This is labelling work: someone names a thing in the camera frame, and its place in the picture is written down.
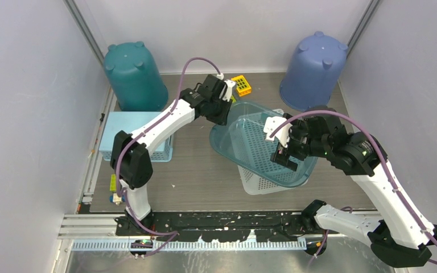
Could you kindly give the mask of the white plastic basket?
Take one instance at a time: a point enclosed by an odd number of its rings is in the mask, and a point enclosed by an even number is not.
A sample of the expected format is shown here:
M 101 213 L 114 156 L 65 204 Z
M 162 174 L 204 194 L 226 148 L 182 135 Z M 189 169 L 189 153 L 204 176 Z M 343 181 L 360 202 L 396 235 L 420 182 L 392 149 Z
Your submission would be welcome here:
M 266 141 L 263 127 L 268 117 L 282 114 L 278 109 L 242 115 L 229 130 L 233 155 L 241 163 L 238 171 L 242 185 L 250 195 L 265 195 L 304 185 L 317 163 L 312 157 L 304 161 L 291 157 L 290 160 L 298 164 L 294 172 L 270 161 L 278 141 Z

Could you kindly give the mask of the teal bottom basket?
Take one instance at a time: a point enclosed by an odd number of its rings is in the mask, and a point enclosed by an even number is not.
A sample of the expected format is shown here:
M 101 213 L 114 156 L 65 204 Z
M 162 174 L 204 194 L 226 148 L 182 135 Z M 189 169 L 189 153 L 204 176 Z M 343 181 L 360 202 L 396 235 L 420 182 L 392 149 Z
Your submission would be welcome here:
M 209 141 L 220 155 L 235 162 L 244 189 L 252 194 L 252 185 L 258 189 L 280 190 L 299 187 L 307 183 L 318 159 L 290 160 L 298 165 L 293 171 L 270 160 L 278 141 L 265 140 L 263 128 L 268 117 L 281 117 L 282 109 L 269 109 L 247 101 L 232 104 L 225 126 L 212 127 Z

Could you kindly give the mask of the teal plastic bucket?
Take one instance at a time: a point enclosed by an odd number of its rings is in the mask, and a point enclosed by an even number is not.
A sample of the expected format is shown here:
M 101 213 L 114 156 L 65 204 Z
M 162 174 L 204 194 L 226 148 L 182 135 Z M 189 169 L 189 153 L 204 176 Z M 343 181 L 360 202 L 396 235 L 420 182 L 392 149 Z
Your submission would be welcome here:
M 168 90 L 143 41 L 109 45 L 103 66 L 122 111 L 162 111 L 165 107 Z

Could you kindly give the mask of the light blue basket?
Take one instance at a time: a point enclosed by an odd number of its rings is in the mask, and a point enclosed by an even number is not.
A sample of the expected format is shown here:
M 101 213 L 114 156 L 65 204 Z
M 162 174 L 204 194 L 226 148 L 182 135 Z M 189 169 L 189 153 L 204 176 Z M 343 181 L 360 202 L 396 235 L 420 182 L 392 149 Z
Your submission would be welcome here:
M 104 161 L 109 162 L 112 156 L 112 148 L 115 135 L 123 130 L 131 133 L 152 121 L 160 112 L 149 111 L 113 111 L 108 115 L 102 139 L 100 141 L 99 152 Z M 158 146 L 151 155 L 152 162 L 169 162 L 172 159 L 173 140 L 171 136 Z

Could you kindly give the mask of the blue plastic bucket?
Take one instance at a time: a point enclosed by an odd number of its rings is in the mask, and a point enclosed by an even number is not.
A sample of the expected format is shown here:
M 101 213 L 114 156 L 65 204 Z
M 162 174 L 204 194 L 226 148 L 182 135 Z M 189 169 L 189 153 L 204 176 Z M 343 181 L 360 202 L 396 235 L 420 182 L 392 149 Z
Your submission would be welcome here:
M 301 40 L 279 87 L 283 102 L 299 111 L 327 105 L 348 51 L 347 44 L 321 31 Z

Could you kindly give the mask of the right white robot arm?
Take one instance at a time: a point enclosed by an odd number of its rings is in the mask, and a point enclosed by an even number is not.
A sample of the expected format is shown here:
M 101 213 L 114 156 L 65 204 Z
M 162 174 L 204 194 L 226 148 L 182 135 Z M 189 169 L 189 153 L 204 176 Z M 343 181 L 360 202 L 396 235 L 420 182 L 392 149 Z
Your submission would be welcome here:
M 298 160 L 324 158 L 349 176 L 369 197 L 379 219 L 361 217 L 315 200 L 302 211 L 309 233 L 336 231 L 370 247 L 394 268 L 422 267 L 432 262 L 437 225 L 415 206 L 396 178 L 379 141 L 350 117 L 326 106 L 297 115 L 268 117 L 263 131 L 277 141 L 271 161 L 296 170 Z

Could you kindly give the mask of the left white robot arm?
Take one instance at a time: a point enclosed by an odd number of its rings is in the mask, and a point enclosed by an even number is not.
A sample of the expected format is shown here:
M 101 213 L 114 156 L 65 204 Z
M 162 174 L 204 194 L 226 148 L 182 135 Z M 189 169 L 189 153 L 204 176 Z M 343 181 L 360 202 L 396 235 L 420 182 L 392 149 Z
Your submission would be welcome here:
M 146 235 L 152 227 L 149 218 L 147 183 L 153 175 L 151 157 L 167 138 L 200 117 L 215 125 L 225 125 L 237 84 L 222 75 L 207 75 L 195 88 L 187 88 L 151 122 L 127 133 L 116 133 L 110 165 L 116 173 L 116 189 L 125 197 L 130 228 Z

